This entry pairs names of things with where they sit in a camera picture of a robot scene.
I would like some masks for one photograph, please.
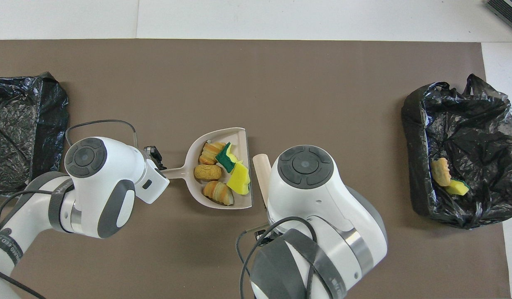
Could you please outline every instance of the brown mat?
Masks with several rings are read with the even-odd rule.
[[[463,90],[470,73],[484,78],[480,44],[0,41],[0,76],[44,71],[69,93],[70,125],[129,121],[169,168],[182,166],[199,136],[224,127],[245,127],[251,155],[273,161],[298,144],[330,152],[389,235],[387,257],[348,298],[509,297],[501,225],[465,231],[412,211],[400,121],[416,88],[440,80]],[[73,137],[92,135],[131,142],[118,124]],[[253,181],[253,208],[220,211],[172,180],[151,206],[136,201],[129,223],[107,240],[41,233],[13,277],[48,298],[239,298],[236,237],[266,221],[254,171]],[[253,242],[243,240],[244,254]]]

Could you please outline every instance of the scoop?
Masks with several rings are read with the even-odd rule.
[[[240,210],[243,208],[250,208],[253,201],[252,188],[250,185],[248,194],[240,195],[232,192],[234,196],[234,204],[232,206],[222,206],[218,203],[212,202],[206,196],[202,195],[202,190],[208,181],[196,179],[195,176],[193,176],[193,170],[197,165],[199,165],[199,156],[201,155],[205,142],[230,142],[232,144],[231,153],[233,153],[237,159],[243,161],[243,165],[250,170],[249,146],[247,143],[247,134],[245,129],[242,127],[229,127],[228,129],[209,132],[208,134],[199,137],[195,142],[193,142],[193,144],[191,144],[186,155],[184,166],[180,168],[162,170],[162,173],[170,180],[184,179],[193,198],[202,205],[208,206],[208,208],[219,208],[223,210]],[[222,176],[219,181],[226,183],[230,176],[231,174],[222,168]]]

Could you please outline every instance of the white robotic arm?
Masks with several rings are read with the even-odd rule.
[[[34,238],[46,229],[106,238],[127,223],[134,197],[154,202],[169,184],[148,155],[104,137],[72,145],[69,175],[48,172],[34,179],[0,223],[0,272],[9,276]],[[0,278],[0,298],[17,298]]]
[[[254,259],[250,279],[256,298],[342,299],[387,254],[379,213],[343,184],[334,159],[321,148],[288,149],[268,181],[265,176],[258,181],[268,186],[268,219],[278,237]],[[290,217],[307,223],[281,223]]]

